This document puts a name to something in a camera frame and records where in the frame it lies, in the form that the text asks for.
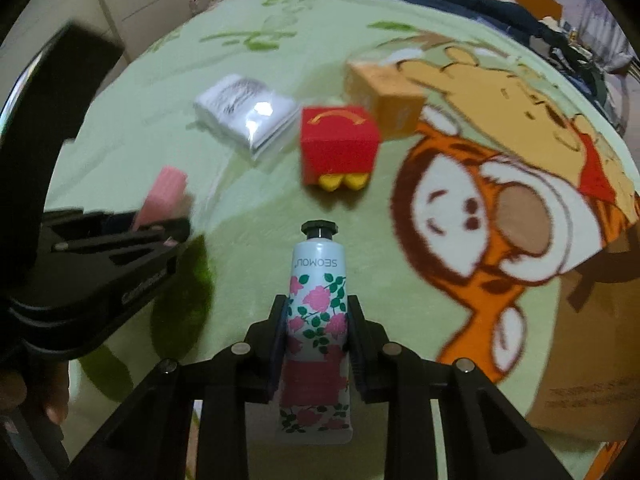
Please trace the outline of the person's hand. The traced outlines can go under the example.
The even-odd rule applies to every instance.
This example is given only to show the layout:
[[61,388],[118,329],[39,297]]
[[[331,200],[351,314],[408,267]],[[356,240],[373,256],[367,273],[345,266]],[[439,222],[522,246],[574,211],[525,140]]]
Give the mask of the person's hand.
[[21,375],[6,366],[1,370],[1,411],[15,410],[25,402],[33,403],[50,422],[62,425],[68,416],[70,372],[68,363],[24,368]]

